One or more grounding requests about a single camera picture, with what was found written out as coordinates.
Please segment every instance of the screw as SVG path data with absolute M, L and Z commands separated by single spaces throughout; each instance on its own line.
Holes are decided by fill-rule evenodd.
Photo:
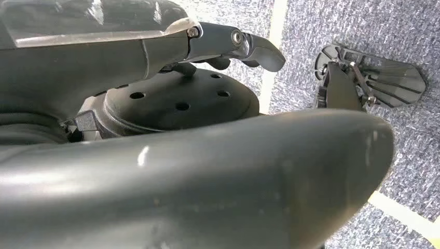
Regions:
M 197 38 L 200 35 L 199 29 L 196 27 L 189 28 L 186 33 L 189 38 Z
M 368 96 L 367 102 L 369 106 L 373 106 L 377 102 L 377 98 L 374 96 Z
M 234 30 L 231 35 L 232 43 L 240 47 L 243 43 L 243 34 L 239 30 Z
M 327 73 L 327 64 L 324 64 L 324 67 L 319 68 L 319 72 L 321 72 L 321 75 L 325 75 Z

